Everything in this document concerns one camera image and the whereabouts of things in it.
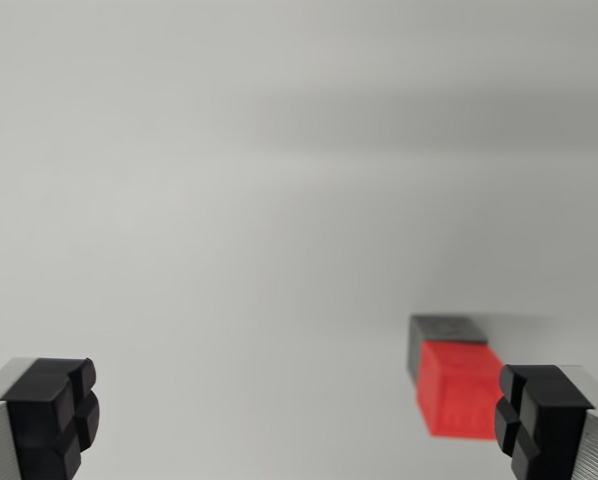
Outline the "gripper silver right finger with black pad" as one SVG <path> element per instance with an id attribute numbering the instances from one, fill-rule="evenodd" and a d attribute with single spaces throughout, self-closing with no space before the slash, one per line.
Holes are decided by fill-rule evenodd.
<path id="1" fill-rule="evenodd" d="M 580 366 L 502 368 L 495 435 L 518 479 L 598 479 L 598 382 Z"/>

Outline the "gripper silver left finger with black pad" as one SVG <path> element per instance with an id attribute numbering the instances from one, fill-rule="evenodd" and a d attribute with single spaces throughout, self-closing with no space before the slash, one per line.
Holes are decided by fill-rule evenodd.
<path id="1" fill-rule="evenodd" d="M 99 426 L 96 379 L 89 358 L 16 357 L 0 369 L 0 479 L 75 477 Z"/>

